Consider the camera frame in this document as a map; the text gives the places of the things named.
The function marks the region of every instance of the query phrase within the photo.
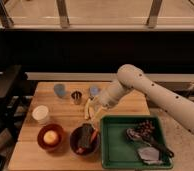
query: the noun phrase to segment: food item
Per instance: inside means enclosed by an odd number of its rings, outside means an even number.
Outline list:
[[[95,140],[95,138],[97,137],[97,134],[98,134],[98,130],[95,129],[95,130],[93,131],[92,135],[91,135],[90,143],[92,143],[92,142]],[[80,147],[80,148],[77,149],[76,153],[82,154],[82,153],[84,153],[85,150],[86,150],[86,148],[81,148],[81,147]]]
[[[89,105],[90,105],[91,99],[88,98],[86,104],[85,104],[85,109],[84,109],[84,113],[85,113],[85,120],[88,120],[90,118],[90,114],[89,114]]]
[[[151,135],[154,130],[155,127],[153,126],[152,121],[149,120],[139,123],[138,127],[136,128],[136,132],[142,136]]]
[[[91,148],[91,135],[93,133],[94,129],[91,124],[84,123],[82,125],[82,135],[78,141],[78,147],[81,148]]]
[[[50,146],[55,146],[59,143],[60,138],[56,131],[49,130],[43,136],[43,141]]]

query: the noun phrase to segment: bowl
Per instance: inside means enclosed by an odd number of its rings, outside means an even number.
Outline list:
[[[82,136],[82,126],[76,128],[70,136],[70,146],[72,151],[80,156],[88,156],[90,154],[93,154],[97,151],[97,149],[99,149],[100,146],[100,135],[99,132],[97,132],[96,137],[94,138],[94,140],[91,143],[91,148],[89,149],[85,149],[83,153],[78,153],[78,141]]]
[[[60,147],[64,139],[64,130],[58,124],[48,124],[41,128],[37,136],[38,145],[50,152]]]

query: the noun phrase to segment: dark bowl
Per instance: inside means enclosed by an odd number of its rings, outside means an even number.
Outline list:
[[[58,134],[59,140],[58,140],[58,142],[57,142],[56,144],[54,144],[54,145],[48,145],[48,144],[46,144],[46,143],[44,142],[44,140],[43,140],[43,137],[44,137],[45,133],[46,133],[47,131],[50,131],[50,130],[55,131],[55,132]],[[48,152],[54,151],[54,150],[56,150],[58,147],[60,147],[60,145],[61,145],[63,139],[64,139],[64,130],[63,130],[63,128],[62,128],[60,125],[58,125],[58,124],[48,124],[48,125],[44,126],[44,127],[40,130],[40,132],[39,132],[39,134],[38,134],[38,136],[37,136],[38,145],[39,145],[42,149],[44,149],[44,150],[46,150],[46,151],[48,151]]]
[[[81,138],[81,136],[82,136],[82,127],[78,127],[72,132],[72,134],[70,136],[70,146],[71,146],[72,151],[75,154],[80,155],[80,156],[87,156],[89,154],[93,154],[94,152],[96,152],[97,149],[100,146],[100,135],[99,135],[99,133],[97,133],[96,138],[91,143],[91,148],[86,149],[82,154],[79,154],[76,151],[78,149],[78,141]]]

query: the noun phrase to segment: utensil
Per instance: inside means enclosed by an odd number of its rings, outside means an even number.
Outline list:
[[[156,140],[153,138],[152,135],[149,135],[149,134],[142,135],[139,132],[136,132],[132,128],[128,128],[126,130],[126,134],[127,134],[127,137],[132,141],[142,141],[146,144],[149,144],[152,147],[155,147],[160,152],[166,154],[168,157],[171,157],[171,158],[174,157],[174,153],[170,149],[168,149],[165,145],[159,144],[158,142],[156,142]]]
[[[82,102],[82,93],[80,91],[74,91],[71,94],[71,97],[74,100],[75,105],[79,105]]]

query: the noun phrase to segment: carrot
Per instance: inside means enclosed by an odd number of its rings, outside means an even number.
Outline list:
[[[96,138],[97,134],[98,134],[98,130],[95,129],[94,132],[93,132],[92,135],[91,135],[90,143],[92,143],[92,142],[94,141],[94,139]],[[80,148],[78,148],[78,149],[76,150],[76,153],[82,154],[82,153],[84,153],[85,150],[86,150],[86,148],[81,148],[81,147],[80,147]]]

